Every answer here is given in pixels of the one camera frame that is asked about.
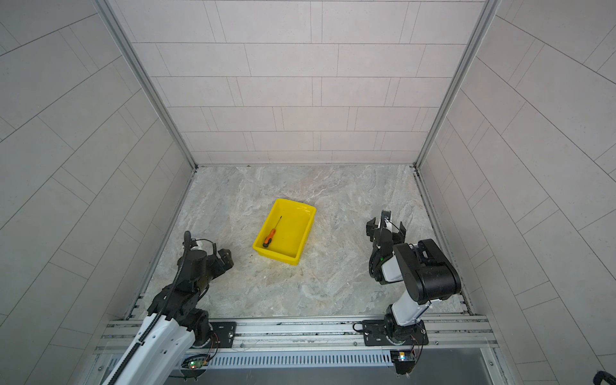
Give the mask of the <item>orange handled screwdriver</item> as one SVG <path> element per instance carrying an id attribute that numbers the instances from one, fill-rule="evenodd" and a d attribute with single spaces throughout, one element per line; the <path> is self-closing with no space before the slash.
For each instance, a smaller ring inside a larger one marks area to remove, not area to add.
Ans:
<path id="1" fill-rule="evenodd" d="M 280 216 L 280 218 L 279 218 L 279 219 L 278 219 L 278 221 L 276 222 L 275 226 L 271 229 L 271 231 L 269 232 L 269 234 L 266 236 L 266 238 L 265 238 L 265 240 L 264 240 L 264 242 L 263 242 L 263 244 L 262 244 L 262 247 L 263 247 L 263 248 L 266 248 L 266 249 L 267 249 L 267 248 L 269 248 L 269 247 L 270 247 L 271 243 L 272 243 L 272 242 L 273 242 L 273 240 L 274 240 L 274 236 L 275 236 L 275 234 L 276 234 L 278 224 L 280 223 L 280 221 L 281 221 L 281 220 L 282 220 L 282 216 Z"/>

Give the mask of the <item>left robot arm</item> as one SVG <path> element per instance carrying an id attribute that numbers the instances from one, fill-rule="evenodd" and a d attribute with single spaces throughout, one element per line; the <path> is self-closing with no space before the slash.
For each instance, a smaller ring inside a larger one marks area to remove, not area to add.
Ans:
<path id="1" fill-rule="evenodd" d="M 184 233 L 173 282 L 152 300 L 130 347 L 104 383 L 163 384 L 174 370 L 200 371 L 221 348 L 231 348 L 237 324 L 211 323 L 208 311 L 197 307 L 210 282 L 234 267 L 230 250 L 211 245 L 208 253 L 191 232 Z"/>

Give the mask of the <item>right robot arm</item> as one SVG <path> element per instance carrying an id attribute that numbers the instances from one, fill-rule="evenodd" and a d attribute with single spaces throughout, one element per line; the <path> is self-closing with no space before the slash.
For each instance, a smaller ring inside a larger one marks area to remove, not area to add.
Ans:
<path id="1" fill-rule="evenodd" d="M 418 340 L 421 316 L 435 301 L 461 292 L 461 280 L 441 248 L 432 239 L 405 242 L 406 228 L 391 221 L 383 210 L 366 224 L 372 242 L 368 272 L 381 285 L 404 284 L 401 297 L 386 310 L 384 330 L 394 344 Z"/>

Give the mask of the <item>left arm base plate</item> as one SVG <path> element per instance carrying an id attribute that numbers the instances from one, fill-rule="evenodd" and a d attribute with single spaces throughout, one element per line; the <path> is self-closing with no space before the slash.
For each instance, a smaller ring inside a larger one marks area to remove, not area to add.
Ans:
<path id="1" fill-rule="evenodd" d="M 208 322 L 199 327 L 193 349 L 231 348 L 237 329 L 236 322 Z"/>

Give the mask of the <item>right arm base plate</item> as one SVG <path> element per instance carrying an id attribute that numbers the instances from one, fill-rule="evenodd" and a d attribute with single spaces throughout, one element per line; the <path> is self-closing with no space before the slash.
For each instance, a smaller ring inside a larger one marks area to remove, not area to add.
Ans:
<path id="1" fill-rule="evenodd" d="M 429 344 L 424 321 L 401 327 L 392 319 L 364 320 L 356 330 L 368 347 L 426 346 Z"/>

